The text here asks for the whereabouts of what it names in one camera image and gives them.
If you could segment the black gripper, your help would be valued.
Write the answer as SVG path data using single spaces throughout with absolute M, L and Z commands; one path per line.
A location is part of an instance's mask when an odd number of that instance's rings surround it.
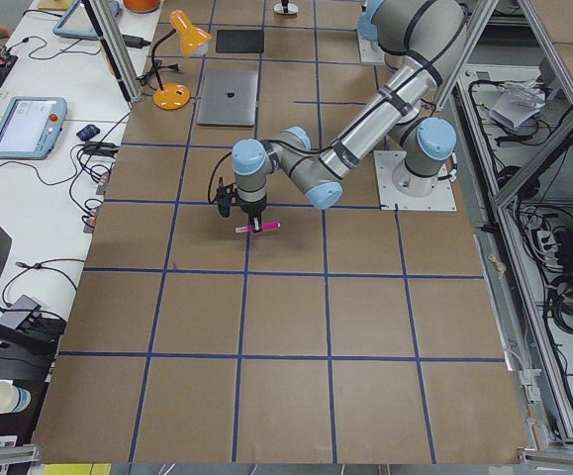
M 247 214 L 247 221 L 250 223 L 250 230 L 253 234 L 262 232 L 262 213 L 266 209 L 267 199 L 262 197 L 257 201 L 245 201 L 238 197 L 239 207 Z

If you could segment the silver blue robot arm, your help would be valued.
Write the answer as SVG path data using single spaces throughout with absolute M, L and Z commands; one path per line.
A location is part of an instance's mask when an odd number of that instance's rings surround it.
M 278 170 L 315 208 L 333 206 L 342 194 L 342 179 L 394 127 L 411 123 L 422 98 L 451 76 L 466 40 L 466 14 L 456 1 L 370 1 L 357 28 L 385 53 L 399 56 L 400 67 L 359 115 L 320 150 L 311 148 L 307 133 L 299 127 L 269 140 L 237 142 L 232 149 L 236 189 L 218 191 L 221 215 L 237 205 L 248 216 L 246 230 L 263 231 L 266 178 Z

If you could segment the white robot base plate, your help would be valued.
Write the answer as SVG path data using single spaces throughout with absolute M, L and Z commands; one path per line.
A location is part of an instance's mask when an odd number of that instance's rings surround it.
M 438 175 L 422 178 L 406 167 L 406 153 L 400 150 L 375 150 L 374 169 L 379 206 L 387 211 L 456 212 L 452 182 L 446 162 Z

